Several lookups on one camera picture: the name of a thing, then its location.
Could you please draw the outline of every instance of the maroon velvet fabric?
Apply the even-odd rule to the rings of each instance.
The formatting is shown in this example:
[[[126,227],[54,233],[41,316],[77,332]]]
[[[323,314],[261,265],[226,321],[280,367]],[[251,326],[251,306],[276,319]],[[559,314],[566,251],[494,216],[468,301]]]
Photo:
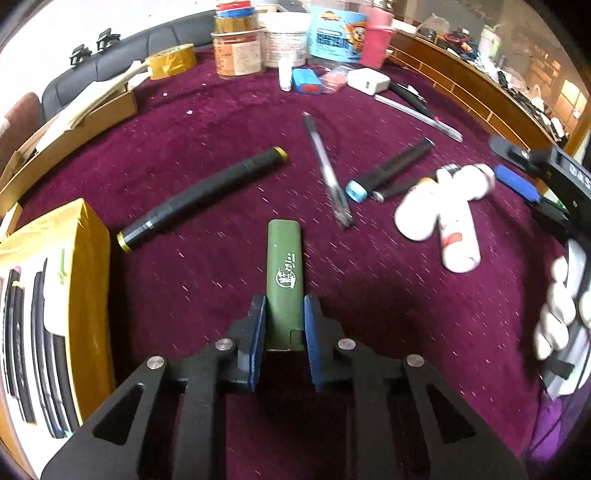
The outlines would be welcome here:
[[[285,93],[275,70],[221,80],[203,57],[187,73],[142,85],[139,115],[62,162],[29,195],[21,217],[23,224],[83,197],[113,233],[109,311],[118,380],[152,354],[184,358],[221,337],[251,296],[265,291],[268,222],[294,219],[303,229],[306,292],[320,297],[325,313],[377,353],[425,356],[522,452],[540,391],[531,334],[555,242],[502,186],[471,204],[482,263],[465,275],[442,267],[436,234],[421,243],[400,235],[392,222],[399,199],[351,202],[355,226],[340,230],[301,114],[316,119],[343,186],[425,136],[436,147],[404,179],[451,162],[498,164],[488,134],[421,76],[393,66],[385,72],[412,83],[464,143],[349,87]],[[114,236],[123,226],[274,145],[288,152],[289,165],[132,253],[120,251]],[[267,359],[262,381],[263,392],[228,399],[228,478],[338,478],[342,402],[311,393],[306,360],[297,355]]]

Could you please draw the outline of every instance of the marker with light blue cap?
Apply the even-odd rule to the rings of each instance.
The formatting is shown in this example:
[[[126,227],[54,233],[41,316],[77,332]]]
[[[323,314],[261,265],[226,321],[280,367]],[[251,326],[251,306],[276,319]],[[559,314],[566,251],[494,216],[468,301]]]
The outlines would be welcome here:
[[[367,172],[359,180],[351,180],[345,190],[347,195],[357,203],[363,202],[375,189],[389,182],[405,168],[419,160],[434,145],[435,143],[431,140],[424,138],[386,163]]]

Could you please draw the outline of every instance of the wooden cabinet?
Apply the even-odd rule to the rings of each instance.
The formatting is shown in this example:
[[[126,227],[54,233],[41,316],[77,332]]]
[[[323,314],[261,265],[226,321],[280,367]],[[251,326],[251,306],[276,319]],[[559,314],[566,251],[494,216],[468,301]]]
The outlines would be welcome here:
[[[491,134],[531,150],[546,150],[552,138],[501,87],[471,65],[434,44],[404,32],[392,37],[389,59],[419,72],[453,98]]]

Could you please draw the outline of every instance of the metal screw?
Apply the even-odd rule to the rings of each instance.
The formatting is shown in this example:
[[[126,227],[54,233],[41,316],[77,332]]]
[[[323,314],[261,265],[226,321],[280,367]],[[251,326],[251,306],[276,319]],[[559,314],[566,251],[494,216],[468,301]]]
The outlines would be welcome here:
[[[407,357],[407,363],[411,367],[420,368],[425,364],[425,359],[422,356],[413,353]]]
[[[157,370],[164,365],[164,358],[162,358],[161,356],[152,356],[148,358],[147,364],[149,369]]]
[[[234,346],[234,342],[229,338],[220,338],[216,342],[216,348],[222,352],[225,352],[226,350],[230,350],[230,348],[232,348],[233,346]]]
[[[350,338],[341,338],[341,340],[339,340],[337,343],[337,346],[341,350],[353,350],[355,345],[355,340],[351,340]]]

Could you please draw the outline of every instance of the black clip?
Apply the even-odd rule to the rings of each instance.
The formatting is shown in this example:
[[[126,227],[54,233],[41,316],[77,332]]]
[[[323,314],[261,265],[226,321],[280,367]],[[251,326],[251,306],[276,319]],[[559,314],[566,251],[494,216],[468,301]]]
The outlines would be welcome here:
[[[119,41],[120,38],[121,35],[117,33],[111,33],[111,29],[107,28],[103,33],[99,35],[99,39],[96,41],[97,52],[104,53],[113,42]]]
[[[70,55],[70,65],[76,68],[84,61],[86,57],[90,57],[92,52],[84,44],[77,46]]]

